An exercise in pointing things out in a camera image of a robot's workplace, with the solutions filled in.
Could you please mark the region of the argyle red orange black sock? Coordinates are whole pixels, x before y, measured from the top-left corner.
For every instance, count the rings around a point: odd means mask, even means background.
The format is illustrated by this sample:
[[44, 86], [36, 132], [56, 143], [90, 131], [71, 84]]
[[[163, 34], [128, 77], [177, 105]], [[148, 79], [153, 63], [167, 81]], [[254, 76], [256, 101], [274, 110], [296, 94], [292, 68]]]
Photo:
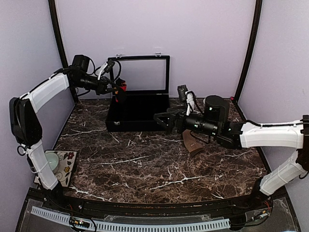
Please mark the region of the argyle red orange black sock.
[[116, 91], [115, 91], [115, 98], [116, 98], [116, 102], [119, 103], [124, 103], [126, 100], [126, 81], [118, 78], [115, 81], [116, 84]]

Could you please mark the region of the tan brown sock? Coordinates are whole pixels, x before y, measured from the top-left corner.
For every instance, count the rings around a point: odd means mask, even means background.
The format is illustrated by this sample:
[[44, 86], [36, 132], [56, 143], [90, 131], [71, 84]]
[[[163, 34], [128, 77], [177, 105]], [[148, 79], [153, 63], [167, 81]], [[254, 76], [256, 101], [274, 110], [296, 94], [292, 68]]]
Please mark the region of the tan brown sock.
[[183, 143], [191, 157], [194, 157], [200, 152], [203, 152], [203, 146], [190, 134], [190, 130], [185, 130], [182, 133]]

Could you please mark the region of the black display case glass lid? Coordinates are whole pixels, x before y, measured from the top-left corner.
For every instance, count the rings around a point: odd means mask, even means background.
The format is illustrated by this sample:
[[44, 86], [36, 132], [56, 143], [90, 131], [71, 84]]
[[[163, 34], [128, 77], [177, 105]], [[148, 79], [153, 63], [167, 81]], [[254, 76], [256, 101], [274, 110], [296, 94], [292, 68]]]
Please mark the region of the black display case glass lid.
[[105, 124], [109, 132], [163, 131], [154, 115], [170, 107], [170, 56], [113, 57], [121, 64], [126, 82], [125, 100], [113, 94]]

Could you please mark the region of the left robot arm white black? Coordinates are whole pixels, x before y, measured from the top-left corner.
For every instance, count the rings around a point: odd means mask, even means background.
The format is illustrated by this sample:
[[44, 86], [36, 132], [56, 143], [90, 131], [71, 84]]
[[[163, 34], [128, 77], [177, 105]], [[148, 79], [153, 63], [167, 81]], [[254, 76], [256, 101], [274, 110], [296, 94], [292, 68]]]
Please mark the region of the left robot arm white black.
[[41, 187], [46, 190], [58, 188], [60, 182], [45, 154], [42, 141], [42, 109], [68, 89], [82, 88], [94, 91], [97, 95], [120, 91], [113, 80], [105, 77], [115, 65], [114, 60], [108, 59], [92, 74], [88, 72], [90, 61], [88, 56], [76, 55], [71, 65], [54, 71], [50, 77], [20, 97], [10, 99], [10, 126], [18, 143], [17, 152], [26, 157], [31, 172], [38, 177]]

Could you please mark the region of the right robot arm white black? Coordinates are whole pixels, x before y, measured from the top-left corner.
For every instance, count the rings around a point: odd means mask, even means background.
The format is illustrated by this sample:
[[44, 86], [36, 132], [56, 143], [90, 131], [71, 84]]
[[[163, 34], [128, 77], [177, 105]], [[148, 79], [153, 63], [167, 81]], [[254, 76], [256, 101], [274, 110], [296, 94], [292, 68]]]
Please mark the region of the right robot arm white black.
[[193, 111], [191, 105], [186, 109], [170, 108], [166, 113], [154, 115], [155, 121], [168, 133], [177, 128], [200, 132], [222, 147], [242, 149], [250, 147], [278, 146], [292, 147], [295, 151], [290, 158], [271, 173], [258, 179], [246, 205], [256, 210], [265, 198], [309, 171], [309, 117], [286, 123], [264, 124], [250, 120], [229, 122], [229, 103], [222, 97], [211, 95], [205, 98], [203, 113]]

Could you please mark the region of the floral patterned mat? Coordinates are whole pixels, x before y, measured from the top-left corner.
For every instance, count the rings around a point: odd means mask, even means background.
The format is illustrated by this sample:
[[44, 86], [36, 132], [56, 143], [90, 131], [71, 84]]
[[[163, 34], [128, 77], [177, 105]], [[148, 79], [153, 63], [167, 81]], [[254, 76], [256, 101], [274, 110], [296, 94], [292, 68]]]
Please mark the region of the floral patterned mat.
[[75, 160], [77, 157], [77, 151], [66, 150], [46, 150], [46, 153], [54, 152], [59, 157], [59, 169], [55, 173], [56, 178], [61, 183], [62, 187], [67, 188], [70, 183], [70, 178], [74, 172]]

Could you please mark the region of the pale green bowl on mat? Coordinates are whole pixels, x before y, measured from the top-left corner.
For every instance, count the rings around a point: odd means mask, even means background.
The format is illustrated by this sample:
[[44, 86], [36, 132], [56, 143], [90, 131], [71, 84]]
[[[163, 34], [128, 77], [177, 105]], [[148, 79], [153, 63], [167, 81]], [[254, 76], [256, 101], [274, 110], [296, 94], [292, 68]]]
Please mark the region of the pale green bowl on mat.
[[49, 152], [45, 154], [47, 161], [49, 163], [50, 168], [52, 169], [53, 173], [55, 174], [59, 169], [59, 157], [54, 152]]

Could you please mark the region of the green circuit board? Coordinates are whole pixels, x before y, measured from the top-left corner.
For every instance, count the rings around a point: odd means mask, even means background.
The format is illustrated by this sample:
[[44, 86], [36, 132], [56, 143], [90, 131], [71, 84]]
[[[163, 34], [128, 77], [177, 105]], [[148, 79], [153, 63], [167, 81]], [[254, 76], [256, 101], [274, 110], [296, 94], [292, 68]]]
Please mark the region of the green circuit board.
[[69, 219], [69, 224], [73, 227], [73, 228], [83, 228], [83, 229], [88, 229], [90, 227], [90, 223], [80, 219], [80, 218], [76, 218], [76, 217], [70, 217]]

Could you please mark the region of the left black frame post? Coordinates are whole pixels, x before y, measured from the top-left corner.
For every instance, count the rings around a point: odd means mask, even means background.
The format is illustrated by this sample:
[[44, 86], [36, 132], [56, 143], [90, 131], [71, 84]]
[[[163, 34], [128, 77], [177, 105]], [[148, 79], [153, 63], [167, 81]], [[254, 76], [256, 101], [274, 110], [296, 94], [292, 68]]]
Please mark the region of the left black frame post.
[[56, 40], [57, 51], [60, 57], [62, 69], [65, 71], [65, 74], [70, 74], [67, 56], [66, 56], [66, 52], [65, 52], [65, 48], [64, 48], [64, 44], [62, 40], [62, 35], [60, 31], [60, 25], [59, 25], [57, 9], [56, 9], [56, 1], [48, 0], [48, 5], [49, 5], [49, 12], [50, 12], [50, 17], [52, 21], [52, 27], [54, 31], [54, 37]]

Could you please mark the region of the black frame post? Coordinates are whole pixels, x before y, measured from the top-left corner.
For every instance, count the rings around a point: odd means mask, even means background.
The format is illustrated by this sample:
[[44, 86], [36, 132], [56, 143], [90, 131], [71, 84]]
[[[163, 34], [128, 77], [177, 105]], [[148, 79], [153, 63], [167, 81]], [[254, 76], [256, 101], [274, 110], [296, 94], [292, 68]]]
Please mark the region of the black frame post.
[[261, 17], [261, 11], [262, 11], [262, 5], [263, 0], [256, 0], [255, 1], [255, 8], [254, 8], [254, 14], [253, 14], [253, 22], [252, 22], [252, 28], [249, 36], [249, 42], [248, 47], [246, 51], [246, 56], [244, 59], [242, 71], [240, 74], [238, 86], [235, 92], [234, 96], [234, 102], [238, 103], [245, 85], [245, 81], [247, 78], [247, 74], [249, 71], [250, 63], [253, 56], [253, 51], [255, 47], [256, 37], [258, 33], [259, 23], [260, 23], [260, 17]]
[[59, 25], [57, 9], [56, 9], [56, 1], [48, 0], [48, 5], [49, 5], [49, 12], [50, 12], [50, 17], [52, 21], [52, 27], [54, 31], [54, 37], [56, 40], [57, 51], [60, 57], [62, 69], [65, 71], [65, 74], [70, 74], [67, 56], [66, 56], [66, 52], [65, 52], [65, 48], [64, 48], [64, 44], [62, 40], [62, 35], [60, 31], [60, 25]]

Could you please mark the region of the black front rail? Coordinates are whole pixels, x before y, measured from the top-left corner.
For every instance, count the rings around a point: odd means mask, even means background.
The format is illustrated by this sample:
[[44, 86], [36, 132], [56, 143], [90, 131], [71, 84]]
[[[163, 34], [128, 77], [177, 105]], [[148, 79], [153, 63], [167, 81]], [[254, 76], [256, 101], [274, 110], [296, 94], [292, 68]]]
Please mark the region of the black front rail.
[[56, 203], [43, 193], [42, 190], [29, 188], [23, 203], [26, 208], [30, 200], [48, 209], [54, 209], [65, 213], [73, 213], [74, 216], [86, 218], [103, 218], [107, 215], [129, 217], [177, 217], [210, 214], [212, 216], [237, 217], [250, 210], [267, 208], [265, 203], [247, 205], [249, 196], [240, 196], [224, 200], [214, 200], [195, 203], [163, 203], [163, 204], [137, 204], [115, 203], [96, 201], [82, 198], [64, 196], [62, 205]]

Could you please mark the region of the right black frame post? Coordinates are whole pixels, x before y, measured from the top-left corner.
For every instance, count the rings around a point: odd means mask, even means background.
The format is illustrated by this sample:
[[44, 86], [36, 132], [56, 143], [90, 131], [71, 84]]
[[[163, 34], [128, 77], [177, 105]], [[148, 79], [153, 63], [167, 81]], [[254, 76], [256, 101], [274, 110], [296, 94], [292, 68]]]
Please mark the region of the right black frame post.
[[253, 56], [253, 51], [255, 47], [256, 37], [258, 33], [259, 23], [260, 23], [260, 17], [261, 17], [261, 11], [262, 11], [262, 5], [263, 0], [256, 0], [255, 1], [255, 8], [254, 8], [254, 14], [253, 14], [253, 22], [252, 22], [252, 28], [249, 36], [249, 42], [248, 47], [246, 51], [246, 56], [244, 59], [242, 71], [240, 74], [238, 86], [235, 92], [234, 96], [234, 102], [238, 103], [245, 85], [245, 81], [247, 78], [247, 74], [249, 71], [250, 63]]

